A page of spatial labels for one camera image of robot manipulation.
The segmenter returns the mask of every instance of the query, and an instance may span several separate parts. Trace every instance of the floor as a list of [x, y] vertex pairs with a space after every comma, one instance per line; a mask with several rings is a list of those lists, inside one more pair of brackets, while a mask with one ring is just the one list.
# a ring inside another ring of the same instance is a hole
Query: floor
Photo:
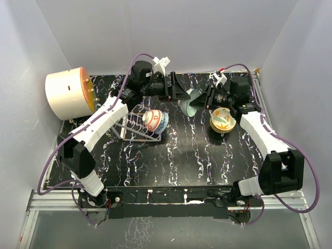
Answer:
[[258, 223], [243, 229], [228, 222], [209, 217], [125, 218], [94, 229], [79, 212], [44, 211], [39, 212], [30, 249], [310, 248], [300, 216], [288, 210], [266, 210]]

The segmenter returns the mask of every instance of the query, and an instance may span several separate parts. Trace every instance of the metal rack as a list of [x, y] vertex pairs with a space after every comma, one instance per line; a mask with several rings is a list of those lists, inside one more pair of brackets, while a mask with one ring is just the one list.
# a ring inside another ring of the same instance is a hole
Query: metal rack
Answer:
[[112, 131], [118, 136], [119, 139], [124, 141], [160, 142], [161, 134], [157, 135], [154, 132], [148, 131], [148, 128], [143, 123], [142, 117], [144, 113], [149, 110], [150, 109], [144, 105], [138, 104], [132, 112], [125, 115], [118, 122], [114, 123], [114, 125], [121, 127], [120, 134], [114, 126], [111, 127]]

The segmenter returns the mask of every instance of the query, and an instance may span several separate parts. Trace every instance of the ceramic teacup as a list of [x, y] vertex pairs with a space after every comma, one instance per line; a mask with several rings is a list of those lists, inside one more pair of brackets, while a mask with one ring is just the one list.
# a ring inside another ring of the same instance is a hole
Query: ceramic teacup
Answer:
[[144, 125], [149, 131], [154, 131], [156, 134], [163, 132], [168, 124], [168, 113], [163, 113], [161, 110], [150, 110], [142, 117]]

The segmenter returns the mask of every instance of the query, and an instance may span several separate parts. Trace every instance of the cylindrical container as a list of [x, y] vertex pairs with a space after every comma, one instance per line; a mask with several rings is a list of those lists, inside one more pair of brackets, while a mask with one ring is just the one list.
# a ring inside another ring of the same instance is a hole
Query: cylindrical container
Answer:
[[61, 120], [89, 116], [96, 111], [94, 88], [84, 67], [47, 75], [45, 92]]

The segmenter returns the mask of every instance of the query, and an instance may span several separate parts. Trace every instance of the marble pattern surface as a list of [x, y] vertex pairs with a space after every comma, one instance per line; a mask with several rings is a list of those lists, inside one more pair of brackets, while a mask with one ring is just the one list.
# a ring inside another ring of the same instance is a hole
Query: marble pattern surface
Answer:
[[[246, 77], [242, 73], [226, 74], [226, 88], [234, 75]], [[99, 105], [105, 102], [122, 77], [91, 77]], [[201, 91], [213, 80], [208, 73], [178, 74], [177, 77], [186, 90], [197, 88]], [[210, 110], [200, 108], [190, 118], [181, 112], [176, 102], [162, 104], [157, 97], [146, 97], [143, 105], [169, 114], [169, 124], [162, 139], [160, 142], [125, 142], [112, 130], [107, 131], [92, 151], [95, 169], [105, 186], [231, 185], [258, 174], [262, 164], [260, 152], [248, 133], [237, 124], [230, 133], [218, 134], [210, 127]], [[66, 121], [63, 131], [70, 132], [86, 119]], [[46, 187], [70, 178], [69, 171], [56, 159]]]

